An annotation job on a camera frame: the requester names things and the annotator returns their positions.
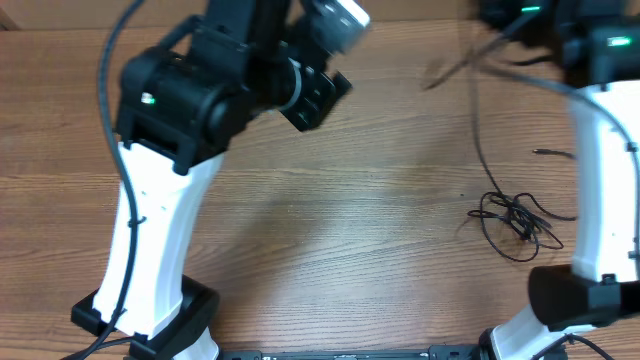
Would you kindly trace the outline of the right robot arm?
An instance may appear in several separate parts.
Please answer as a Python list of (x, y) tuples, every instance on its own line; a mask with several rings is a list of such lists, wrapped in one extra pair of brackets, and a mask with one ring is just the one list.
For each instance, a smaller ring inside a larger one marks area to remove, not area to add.
[(534, 268), (528, 305), (487, 330), (488, 359), (561, 359), (563, 343), (639, 313), (639, 20), (622, 1), (482, 1), (503, 39), (547, 48), (575, 125), (578, 219), (568, 265)]

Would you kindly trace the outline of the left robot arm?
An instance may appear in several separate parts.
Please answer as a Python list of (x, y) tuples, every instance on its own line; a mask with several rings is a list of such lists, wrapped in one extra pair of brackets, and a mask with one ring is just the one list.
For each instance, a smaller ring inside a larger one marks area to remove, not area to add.
[(286, 1), (212, 1), (126, 63), (111, 109), (113, 50), (138, 8), (119, 18), (99, 61), (99, 109), (121, 183), (104, 278), (71, 312), (94, 336), (79, 357), (119, 332), (132, 359), (215, 359), (218, 295), (184, 273), (204, 196), (232, 139), (261, 114), (278, 111), (301, 132), (322, 124), (351, 88), (327, 64), (371, 19), (346, 0), (307, 0), (295, 21)]

